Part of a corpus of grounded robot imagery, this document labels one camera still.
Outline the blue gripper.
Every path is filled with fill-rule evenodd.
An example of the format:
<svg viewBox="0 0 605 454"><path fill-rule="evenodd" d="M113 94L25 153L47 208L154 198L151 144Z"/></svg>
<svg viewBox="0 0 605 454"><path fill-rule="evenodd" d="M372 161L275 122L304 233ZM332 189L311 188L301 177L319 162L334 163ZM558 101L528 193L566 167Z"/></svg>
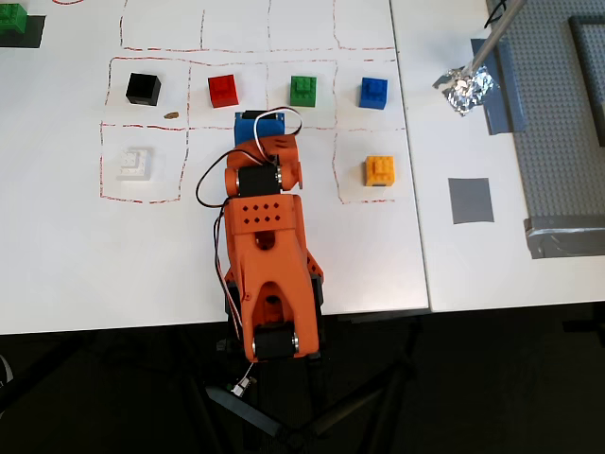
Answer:
<svg viewBox="0 0 605 454"><path fill-rule="evenodd" d="M255 128L255 119L263 113L264 111L246 110L234 115L233 134L236 145L253 140L254 131L257 131L259 138L285 133L285 115L283 113L272 113L262 117Z"/></svg>

